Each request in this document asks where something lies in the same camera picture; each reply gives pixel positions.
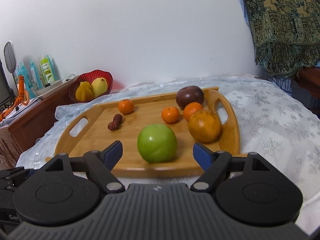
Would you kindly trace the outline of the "large dull orange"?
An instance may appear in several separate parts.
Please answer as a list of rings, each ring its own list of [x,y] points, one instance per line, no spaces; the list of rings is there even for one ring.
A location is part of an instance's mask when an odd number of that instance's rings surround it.
[[[199,110],[189,118],[188,129],[196,141],[208,144],[217,141],[222,124],[218,115]]]

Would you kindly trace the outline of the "red jujube date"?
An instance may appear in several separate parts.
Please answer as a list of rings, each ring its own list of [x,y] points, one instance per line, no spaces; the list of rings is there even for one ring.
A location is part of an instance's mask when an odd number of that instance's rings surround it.
[[[120,124],[113,121],[113,122],[110,122],[107,127],[108,127],[109,130],[115,131],[115,130],[118,130],[120,128]]]
[[[121,114],[116,114],[114,117],[113,117],[113,122],[120,125],[123,121],[123,116]]]

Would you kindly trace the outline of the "green apple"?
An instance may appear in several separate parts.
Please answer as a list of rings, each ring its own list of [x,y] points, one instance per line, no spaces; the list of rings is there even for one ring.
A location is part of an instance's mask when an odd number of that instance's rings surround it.
[[[163,163],[175,159],[177,138],[174,131],[163,124],[144,127],[137,138],[140,156],[148,163]]]

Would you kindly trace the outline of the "small mandarin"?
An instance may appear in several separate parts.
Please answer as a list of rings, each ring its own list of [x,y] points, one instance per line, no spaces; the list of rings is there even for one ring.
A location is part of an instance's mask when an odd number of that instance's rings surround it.
[[[180,119],[180,112],[176,107],[165,107],[161,113],[162,120],[167,124],[177,123]]]
[[[202,110],[203,106],[198,102],[191,102],[183,110],[183,116],[185,120],[189,121],[190,117],[199,110]]]

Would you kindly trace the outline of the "orange mandarin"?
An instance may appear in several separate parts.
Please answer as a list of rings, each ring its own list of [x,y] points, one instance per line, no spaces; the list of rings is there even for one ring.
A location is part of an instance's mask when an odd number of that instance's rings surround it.
[[[130,114],[134,111],[134,109],[135,109],[135,105],[130,99],[124,99],[118,103],[118,110],[122,114],[125,114],[125,115]]]

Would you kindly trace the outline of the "small mandarin front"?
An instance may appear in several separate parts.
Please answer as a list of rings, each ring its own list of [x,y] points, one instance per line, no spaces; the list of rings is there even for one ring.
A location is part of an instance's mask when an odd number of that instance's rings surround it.
[[[161,113],[162,120],[167,124],[177,123],[180,119],[180,112],[176,107],[165,107]]]

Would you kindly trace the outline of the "dark purple plum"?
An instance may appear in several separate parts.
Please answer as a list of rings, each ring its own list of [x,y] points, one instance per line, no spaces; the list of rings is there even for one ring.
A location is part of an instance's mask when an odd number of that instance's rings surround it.
[[[181,88],[176,94],[176,103],[181,109],[192,103],[198,102],[203,104],[204,102],[204,92],[198,86],[187,86]]]

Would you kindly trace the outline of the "wooden cabinet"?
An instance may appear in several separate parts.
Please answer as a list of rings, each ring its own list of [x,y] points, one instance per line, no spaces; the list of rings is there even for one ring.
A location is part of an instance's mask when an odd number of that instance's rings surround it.
[[[56,107],[73,102],[69,96],[70,86],[66,85],[55,94],[38,101],[1,128],[1,169],[15,167],[20,155],[53,127]]]

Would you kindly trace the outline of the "bamboo serving tray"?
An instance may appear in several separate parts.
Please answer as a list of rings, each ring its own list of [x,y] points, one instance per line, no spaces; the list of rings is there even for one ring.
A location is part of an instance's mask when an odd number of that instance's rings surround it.
[[[117,102],[103,103],[80,115],[87,124],[76,136],[70,134],[76,121],[62,133],[55,153],[80,157],[91,150],[102,151],[115,141],[123,145],[123,155],[112,172],[119,177],[188,177],[203,170],[193,157],[199,142],[211,151],[240,153],[239,126],[229,101],[217,88],[204,90],[205,103],[186,119],[182,113],[172,124],[166,113],[176,109],[174,93],[133,99],[134,110],[120,125],[111,124],[120,113]]]

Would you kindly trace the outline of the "white snowflake tablecloth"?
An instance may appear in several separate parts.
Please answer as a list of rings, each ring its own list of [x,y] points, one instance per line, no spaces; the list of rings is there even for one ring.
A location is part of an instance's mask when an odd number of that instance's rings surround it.
[[[241,152],[257,152],[303,194],[297,225],[319,227],[319,118],[276,85],[252,75],[209,76],[140,83],[117,89],[95,104],[172,93],[189,85],[217,87],[231,103],[240,128]]]

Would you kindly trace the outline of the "yellow starfruit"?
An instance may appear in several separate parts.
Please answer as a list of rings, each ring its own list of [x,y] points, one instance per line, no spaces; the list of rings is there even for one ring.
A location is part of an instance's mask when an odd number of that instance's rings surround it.
[[[88,81],[80,82],[79,87],[75,93],[76,100],[88,102],[94,99],[92,93],[92,86]]]

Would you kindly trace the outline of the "red fruit bowl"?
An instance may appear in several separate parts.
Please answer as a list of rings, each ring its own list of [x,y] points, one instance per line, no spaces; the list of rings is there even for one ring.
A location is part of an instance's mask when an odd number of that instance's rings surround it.
[[[81,74],[71,85],[69,96],[77,103],[90,102],[102,95],[109,94],[112,86],[111,73],[97,69]]]

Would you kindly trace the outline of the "white rectangular tray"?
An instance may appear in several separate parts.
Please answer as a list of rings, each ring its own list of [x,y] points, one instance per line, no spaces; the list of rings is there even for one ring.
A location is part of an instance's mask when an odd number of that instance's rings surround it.
[[[51,95],[55,94],[61,89],[62,83],[63,83],[62,80],[57,80],[52,83],[46,84],[43,88],[35,92],[36,98],[40,100],[44,100],[50,97]]]

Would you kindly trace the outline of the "electric mosquito swatter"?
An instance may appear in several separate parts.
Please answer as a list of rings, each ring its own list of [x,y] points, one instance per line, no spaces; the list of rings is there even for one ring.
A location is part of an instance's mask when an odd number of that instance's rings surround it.
[[[4,45],[3,52],[4,52],[4,59],[5,59],[7,70],[12,75],[15,84],[18,84],[18,77],[15,72],[17,67],[17,61],[16,61],[14,47],[11,41],[8,41]]]

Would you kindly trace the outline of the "green patterned fringed shawl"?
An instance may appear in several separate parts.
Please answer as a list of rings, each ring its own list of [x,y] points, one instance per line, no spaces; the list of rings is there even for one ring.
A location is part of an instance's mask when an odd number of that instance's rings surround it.
[[[269,76],[319,62],[319,0],[244,0],[255,61]]]

